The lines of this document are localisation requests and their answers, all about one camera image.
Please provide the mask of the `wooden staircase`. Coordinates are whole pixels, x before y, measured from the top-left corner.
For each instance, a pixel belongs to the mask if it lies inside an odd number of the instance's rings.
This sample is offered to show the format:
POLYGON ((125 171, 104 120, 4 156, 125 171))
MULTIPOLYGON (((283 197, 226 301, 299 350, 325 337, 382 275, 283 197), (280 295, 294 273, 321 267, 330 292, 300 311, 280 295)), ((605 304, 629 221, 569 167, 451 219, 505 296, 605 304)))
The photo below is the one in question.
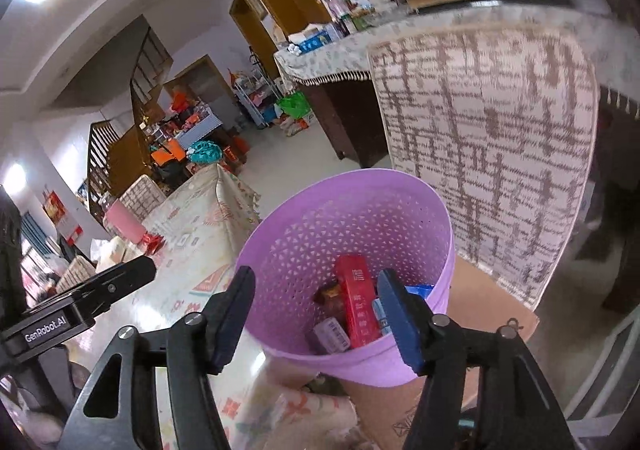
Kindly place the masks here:
POLYGON ((87 207, 99 223, 104 218, 106 197, 119 197, 139 176, 153 174, 144 129, 164 118, 158 99, 171 65, 168 49, 151 27, 146 28, 128 82, 132 124, 117 125, 107 119, 90 125, 87 207))

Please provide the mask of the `green bag on floor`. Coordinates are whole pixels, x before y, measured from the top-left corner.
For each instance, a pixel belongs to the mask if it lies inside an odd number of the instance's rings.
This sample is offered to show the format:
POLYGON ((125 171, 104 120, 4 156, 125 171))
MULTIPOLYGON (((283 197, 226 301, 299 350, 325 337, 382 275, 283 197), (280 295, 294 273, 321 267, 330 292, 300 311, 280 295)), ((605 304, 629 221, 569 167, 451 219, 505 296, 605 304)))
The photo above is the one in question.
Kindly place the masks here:
POLYGON ((311 106, 303 92, 297 91, 278 100, 280 109, 295 120, 303 119, 311 111, 311 106))

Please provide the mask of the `sideboard with floral cloth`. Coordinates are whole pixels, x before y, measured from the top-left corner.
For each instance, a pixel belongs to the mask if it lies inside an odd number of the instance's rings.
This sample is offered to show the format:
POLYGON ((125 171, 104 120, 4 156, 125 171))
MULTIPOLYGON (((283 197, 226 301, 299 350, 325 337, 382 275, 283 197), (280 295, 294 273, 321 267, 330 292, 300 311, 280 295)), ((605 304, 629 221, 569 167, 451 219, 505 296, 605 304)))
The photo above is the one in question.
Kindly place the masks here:
POLYGON ((300 56, 280 51, 274 59, 285 87, 301 88, 309 98, 337 157, 370 167, 387 155, 387 147, 380 114, 373 109, 367 48, 403 34, 471 24, 541 25, 573 33, 596 67, 613 152, 639 151, 639 33, 612 17, 562 6, 482 1, 402 18, 300 56))

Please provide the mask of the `red wrapper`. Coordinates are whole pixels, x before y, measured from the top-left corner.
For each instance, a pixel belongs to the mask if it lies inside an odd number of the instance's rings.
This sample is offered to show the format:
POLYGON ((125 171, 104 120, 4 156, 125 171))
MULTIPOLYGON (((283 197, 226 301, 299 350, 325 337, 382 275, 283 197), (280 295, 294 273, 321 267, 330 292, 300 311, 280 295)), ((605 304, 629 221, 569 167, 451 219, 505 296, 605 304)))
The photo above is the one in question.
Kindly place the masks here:
POLYGON ((165 243, 165 238, 158 233, 146 233, 141 240, 141 250, 145 255, 155 254, 165 243))

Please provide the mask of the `wall calendar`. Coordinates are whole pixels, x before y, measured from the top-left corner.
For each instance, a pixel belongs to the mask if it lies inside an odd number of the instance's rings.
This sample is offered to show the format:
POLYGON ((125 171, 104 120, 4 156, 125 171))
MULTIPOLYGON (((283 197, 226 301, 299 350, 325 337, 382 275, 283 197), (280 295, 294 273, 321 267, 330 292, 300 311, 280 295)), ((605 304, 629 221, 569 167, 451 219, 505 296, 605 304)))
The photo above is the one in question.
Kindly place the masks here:
POLYGON ((69 245, 76 245, 84 231, 81 225, 66 210, 65 205, 54 191, 43 194, 43 210, 55 225, 56 231, 69 245))

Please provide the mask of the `pink thermos bottle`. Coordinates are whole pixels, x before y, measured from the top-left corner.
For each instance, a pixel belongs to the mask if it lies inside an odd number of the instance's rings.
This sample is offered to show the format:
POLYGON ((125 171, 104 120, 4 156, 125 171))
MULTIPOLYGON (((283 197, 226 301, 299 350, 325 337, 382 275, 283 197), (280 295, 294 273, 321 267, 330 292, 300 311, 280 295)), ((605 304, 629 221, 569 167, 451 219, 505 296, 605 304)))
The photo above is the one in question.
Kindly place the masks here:
POLYGON ((124 239, 133 244, 139 244, 146 234, 146 228, 142 222, 118 199, 108 206, 105 219, 124 239))

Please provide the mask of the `light blue tape roll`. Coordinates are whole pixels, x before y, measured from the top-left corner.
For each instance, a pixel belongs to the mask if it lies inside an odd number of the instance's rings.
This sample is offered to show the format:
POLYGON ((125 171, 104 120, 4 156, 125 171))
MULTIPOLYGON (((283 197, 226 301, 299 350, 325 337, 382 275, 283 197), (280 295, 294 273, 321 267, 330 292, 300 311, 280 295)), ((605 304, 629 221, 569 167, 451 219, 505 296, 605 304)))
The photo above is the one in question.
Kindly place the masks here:
POLYGON ((392 329, 390 329, 390 324, 388 323, 386 312, 384 311, 384 307, 382 305, 382 301, 380 299, 375 299, 372 301, 372 311, 375 315, 375 319, 378 322, 378 327, 380 328, 380 333, 382 337, 390 334, 392 329))

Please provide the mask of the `blue white glove box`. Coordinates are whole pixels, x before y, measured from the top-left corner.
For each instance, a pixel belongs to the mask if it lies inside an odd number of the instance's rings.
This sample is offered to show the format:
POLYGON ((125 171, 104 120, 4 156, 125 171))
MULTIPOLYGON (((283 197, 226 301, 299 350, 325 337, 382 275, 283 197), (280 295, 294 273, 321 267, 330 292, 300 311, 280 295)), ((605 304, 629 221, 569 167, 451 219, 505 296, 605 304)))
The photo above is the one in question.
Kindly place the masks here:
POLYGON ((433 285, 406 285, 408 293, 420 296, 422 300, 426 300, 432 293, 433 289, 433 285))

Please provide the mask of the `cardboard box under basket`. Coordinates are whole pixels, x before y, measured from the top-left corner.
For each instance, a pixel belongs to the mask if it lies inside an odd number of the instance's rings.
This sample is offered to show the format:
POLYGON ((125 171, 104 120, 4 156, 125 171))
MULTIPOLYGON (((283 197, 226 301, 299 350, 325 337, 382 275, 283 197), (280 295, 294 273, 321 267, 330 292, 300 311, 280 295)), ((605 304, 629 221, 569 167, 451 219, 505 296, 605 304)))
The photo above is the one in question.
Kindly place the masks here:
POLYGON ((312 294, 326 267, 283 259, 260 270, 250 333, 272 355, 363 388, 424 386, 407 448, 449 449, 457 416, 474 398, 487 402, 484 438, 512 432, 518 381, 533 384, 538 370, 525 347, 538 320, 527 307, 471 263, 433 256, 401 262, 383 257, 382 302, 393 331, 360 348, 319 356, 306 334, 319 315, 312 294))

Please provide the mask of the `purple trash basket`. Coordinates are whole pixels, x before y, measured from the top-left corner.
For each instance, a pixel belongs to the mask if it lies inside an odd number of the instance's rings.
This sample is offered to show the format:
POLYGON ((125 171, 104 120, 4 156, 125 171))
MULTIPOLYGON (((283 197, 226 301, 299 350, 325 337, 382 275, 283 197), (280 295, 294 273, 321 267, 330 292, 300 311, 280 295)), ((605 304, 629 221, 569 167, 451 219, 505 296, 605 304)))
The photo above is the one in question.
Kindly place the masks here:
POLYGON ((404 285, 428 285, 428 306, 446 313, 456 250, 445 202, 412 175, 367 169, 318 181, 256 227, 236 261, 256 276, 245 328, 270 355, 314 372, 373 387, 405 385, 416 374, 393 335, 329 355, 310 343, 312 329, 329 316, 314 296, 353 257, 371 277, 393 269, 404 285))

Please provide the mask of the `patterned chair at left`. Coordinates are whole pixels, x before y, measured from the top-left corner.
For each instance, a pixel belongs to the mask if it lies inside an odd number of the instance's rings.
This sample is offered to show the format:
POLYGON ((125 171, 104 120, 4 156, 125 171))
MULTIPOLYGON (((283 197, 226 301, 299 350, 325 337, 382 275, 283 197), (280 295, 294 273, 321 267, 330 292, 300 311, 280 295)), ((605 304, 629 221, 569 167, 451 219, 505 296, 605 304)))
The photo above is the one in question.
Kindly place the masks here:
POLYGON ((56 293, 63 293, 71 288, 82 285, 96 274, 96 267, 85 256, 76 256, 64 271, 60 281, 55 285, 56 293))

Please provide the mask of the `white tissue box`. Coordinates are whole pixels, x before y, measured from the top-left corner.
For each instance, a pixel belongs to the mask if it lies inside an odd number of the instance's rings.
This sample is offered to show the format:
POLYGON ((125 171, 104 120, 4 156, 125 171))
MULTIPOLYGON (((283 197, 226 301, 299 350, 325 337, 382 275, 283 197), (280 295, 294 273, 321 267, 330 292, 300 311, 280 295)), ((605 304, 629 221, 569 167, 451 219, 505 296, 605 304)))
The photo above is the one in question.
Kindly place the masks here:
POLYGON ((96 272, 102 273, 127 258, 128 242, 120 236, 111 240, 93 239, 90 247, 90 259, 96 264, 96 272))

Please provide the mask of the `patterned chair near stairs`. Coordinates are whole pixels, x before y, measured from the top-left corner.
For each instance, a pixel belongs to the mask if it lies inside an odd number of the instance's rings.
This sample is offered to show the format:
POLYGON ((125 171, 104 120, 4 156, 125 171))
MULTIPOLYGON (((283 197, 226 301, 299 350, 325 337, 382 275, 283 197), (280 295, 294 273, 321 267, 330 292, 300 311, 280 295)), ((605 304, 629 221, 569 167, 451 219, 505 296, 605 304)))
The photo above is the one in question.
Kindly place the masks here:
POLYGON ((165 200, 163 190, 145 174, 141 175, 119 197, 124 207, 140 222, 143 222, 165 200))

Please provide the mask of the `dark red snack bag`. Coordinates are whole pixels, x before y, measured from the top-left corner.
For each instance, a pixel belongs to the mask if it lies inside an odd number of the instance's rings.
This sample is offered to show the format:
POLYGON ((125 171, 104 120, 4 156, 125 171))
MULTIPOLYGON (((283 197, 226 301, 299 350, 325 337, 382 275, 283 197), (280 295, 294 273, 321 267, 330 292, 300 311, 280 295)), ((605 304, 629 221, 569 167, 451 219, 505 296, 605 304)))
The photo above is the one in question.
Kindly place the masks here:
POLYGON ((334 318, 343 328, 346 327, 346 311, 341 285, 336 281, 322 285, 314 293, 314 303, 320 307, 326 318, 334 318))

